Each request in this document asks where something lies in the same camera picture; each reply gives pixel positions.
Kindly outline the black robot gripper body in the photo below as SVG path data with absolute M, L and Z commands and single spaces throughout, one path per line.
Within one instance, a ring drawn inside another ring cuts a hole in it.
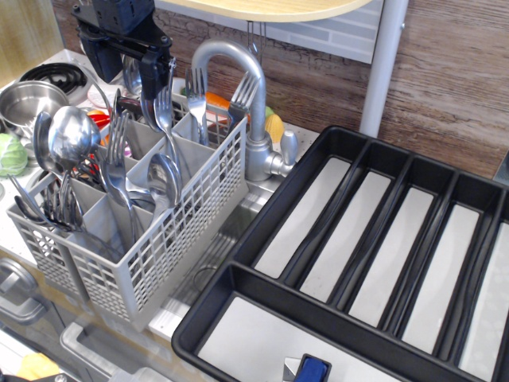
M 148 50 L 169 50 L 172 40 L 154 22 L 153 1 L 93 1 L 75 5 L 72 16 L 81 33 L 103 38 L 110 47 L 135 59 Z

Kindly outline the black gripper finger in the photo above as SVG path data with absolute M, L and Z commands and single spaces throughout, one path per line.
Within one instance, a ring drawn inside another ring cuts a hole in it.
M 110 83 L 123 68 L 120 52 L 109 46 L 103 38 L 80 34 L 84 52 L 101 80 Z
M 168 84 L 171 59 L 169 50 L 148 50 L 142 57 L 139 72 L 145 99 L 154 100 Z

